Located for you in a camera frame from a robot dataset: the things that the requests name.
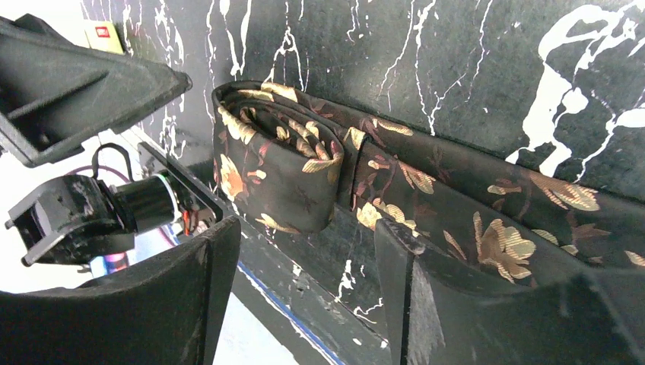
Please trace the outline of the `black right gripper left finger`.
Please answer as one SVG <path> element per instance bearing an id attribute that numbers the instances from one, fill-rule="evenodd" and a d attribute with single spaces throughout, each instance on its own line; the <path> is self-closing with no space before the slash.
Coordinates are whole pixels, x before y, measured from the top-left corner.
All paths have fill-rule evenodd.
<path id="1" fill-rule="evenodd" d="M 83 283 L 1 295 L 3 364 L 211 364 L 240 254 L 227 217 Z"/>

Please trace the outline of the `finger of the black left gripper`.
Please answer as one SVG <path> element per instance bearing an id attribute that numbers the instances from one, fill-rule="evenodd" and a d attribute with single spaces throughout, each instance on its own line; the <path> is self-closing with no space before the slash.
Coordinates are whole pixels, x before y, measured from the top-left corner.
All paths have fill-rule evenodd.
<path id="1" fill-rule="evenodd" d="M 80 154 L 191 87 L 165 64 L 76 46 L 32 14 L 1 19 L 1 150 L 26 167 Z"/>

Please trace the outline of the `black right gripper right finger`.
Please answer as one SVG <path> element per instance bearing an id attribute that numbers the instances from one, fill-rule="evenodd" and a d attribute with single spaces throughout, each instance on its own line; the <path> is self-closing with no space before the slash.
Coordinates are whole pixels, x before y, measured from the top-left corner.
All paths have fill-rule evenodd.
<path id="1" fill-rule="evenodd" d="M 388 218 L 374 247 L 394 364 L 642 364 L 644 273 L 576 265 L 520 287 Z"/>

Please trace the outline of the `black gold floral tie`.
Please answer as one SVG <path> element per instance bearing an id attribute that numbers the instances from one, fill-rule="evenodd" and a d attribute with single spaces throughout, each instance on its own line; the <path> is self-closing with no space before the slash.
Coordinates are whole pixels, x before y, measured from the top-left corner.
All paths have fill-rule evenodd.
<path id="1" fill-rule="evenodd" d="M 459 264 L 512 284 L 576 265 L 644 271 L 644 205 L 544 176 L 301 90 L 214 89 L 221 191 L 251 221 L 318 233 L 338 209 L 388 218 Z"/>

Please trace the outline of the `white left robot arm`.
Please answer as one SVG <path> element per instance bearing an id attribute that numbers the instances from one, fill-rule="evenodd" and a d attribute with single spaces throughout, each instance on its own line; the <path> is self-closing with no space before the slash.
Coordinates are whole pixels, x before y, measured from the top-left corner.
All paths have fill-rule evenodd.
<path id="1" fill-rule="evenodd" d="M 31 14 L 1 21 L 1 150 L 24 166 L 80 154 L 84 141 L 124 132 L 192 86 L 190 77 L 148 60 L 87 49 Z M 186 168 L 148 143 L 142 179 L 121 186 L 77 173 L 37 186 L 8 212 L 26 247 L 25 266 L 86 265 L 133 249 L 135 236 L 180 221 L 185 235 L 221 220 L 214 195 Z"/>

